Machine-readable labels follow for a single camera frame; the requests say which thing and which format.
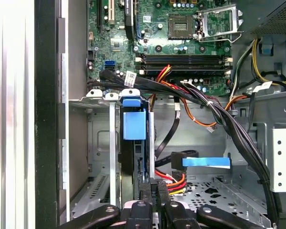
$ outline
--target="ventilation holes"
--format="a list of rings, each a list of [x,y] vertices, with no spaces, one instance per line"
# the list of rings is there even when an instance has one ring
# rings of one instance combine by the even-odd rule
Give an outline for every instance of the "ventilation holes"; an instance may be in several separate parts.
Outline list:
[[[286,34],[286,6],[282,8],[272,18],[268,19],[265,24],[261,24],[252,34]]]
[[[96,188],[94,189],[94,191],[92,192],[90,199],[94,198],[97,193],[99,192],[104,180],[106,179],[106,176],[102,176],[102,178],[100,179],[99,183],[97,184]]]

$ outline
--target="metal panel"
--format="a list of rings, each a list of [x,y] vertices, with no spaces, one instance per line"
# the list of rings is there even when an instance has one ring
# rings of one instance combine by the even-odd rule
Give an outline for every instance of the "metal panel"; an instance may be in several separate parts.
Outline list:
[[[269,163],[271,190],[286,192],[286,129],[272,130],[272,160]]]
[[[5,4],[0,1],[0,228],[34,229],[34,2]]]

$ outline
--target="label sticker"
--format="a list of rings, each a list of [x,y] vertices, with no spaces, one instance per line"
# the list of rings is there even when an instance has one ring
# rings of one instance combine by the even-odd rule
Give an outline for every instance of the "label sticker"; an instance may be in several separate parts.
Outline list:
[[[144,23],[151,23],[152,17],[151,16],[143,16],[143,22]]]
[[[260,90],[269,89],[271,84],[272,84],[272,81],[268,81],[268,82],[263,83],[260,86],[256,86],[255,89],[252,91],[252,93],[256,93],[256,92],[258,92]]]
[[[125,76],[124,85],[126,87],[133,87],[136,77],[137,77],[137,73],[133,73],[131,71],[127,71],[126,72],[126,76]]]
[[[207,129],[210,133],[213,133],[213,132],[215,131],[215,128],[212,128],[212,127],[210,127],[210,126],[207,127],[206,129]]]

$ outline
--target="blue plastic tab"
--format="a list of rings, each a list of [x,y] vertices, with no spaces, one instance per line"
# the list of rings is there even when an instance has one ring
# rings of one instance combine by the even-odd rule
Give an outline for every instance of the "blue plastic tab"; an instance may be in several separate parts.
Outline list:
[[[141,106],[141,98],[140,97],[123,98],[123,106],[124,107],[140,107]]]
[[[208,166],[230,168],[230,158],[228,157],[187,157],[182,159],[184,167]]]
[[[146,113],[124,112],[124,140],[146,139]]]

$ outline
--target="blue sata port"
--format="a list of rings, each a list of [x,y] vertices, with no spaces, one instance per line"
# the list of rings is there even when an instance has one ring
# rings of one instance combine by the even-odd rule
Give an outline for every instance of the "blue sata port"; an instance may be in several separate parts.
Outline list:
[[[105,66],[115,66],[115,61],[105,61]]]

